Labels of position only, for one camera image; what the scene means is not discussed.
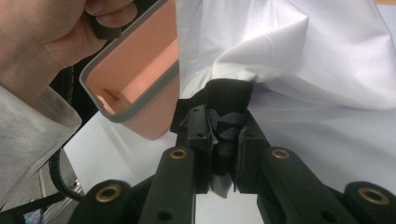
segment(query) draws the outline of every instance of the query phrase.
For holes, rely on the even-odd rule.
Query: white fabric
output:
[[[177,28],[182,97],[252,80],[249,110],[272,145],[334,188],[396,193],[396,54],[372,1],[179,0]]]

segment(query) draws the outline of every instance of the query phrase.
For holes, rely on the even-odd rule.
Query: hand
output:
[[[63,68],[94,54],[87,12],[107,27],[130,22],[133,0],[0,0],[0,85],[32,105]]]

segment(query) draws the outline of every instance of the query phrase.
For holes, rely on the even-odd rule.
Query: white cloth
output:
[[[178,0],[177,29],[182,97],[252,80],[270,144],[341,191],[366,180],[396,193],[396,53],[373,1]]]
[[[0,206],[77,130],[77,112],[48,89],[35,108],[0,87]]]

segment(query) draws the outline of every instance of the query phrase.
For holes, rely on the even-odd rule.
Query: black machine part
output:
[[[115,180],[95,186],[70,223],[194,223],[195,194],[207,193],[217,162],[201,98],[205,94],[179,100],[171,127],[176,146],[165,150],[152,180],[133,188]],[[241,193],[258,195],[265,224],[396,223],[394,195],[367,182],[349,184],[344,194],[328,188],[291,150],[270,147],[248,111],[236,144],[227,172]],[[111,190],[105,196],[113,203],[100,203],[97,195],[112,184],[120,184],[122,192]]]

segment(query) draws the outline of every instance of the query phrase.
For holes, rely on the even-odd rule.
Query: sleeve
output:
[[[78,113],[48,88],[34,107],[0,87],[0,205],[78,129]]]

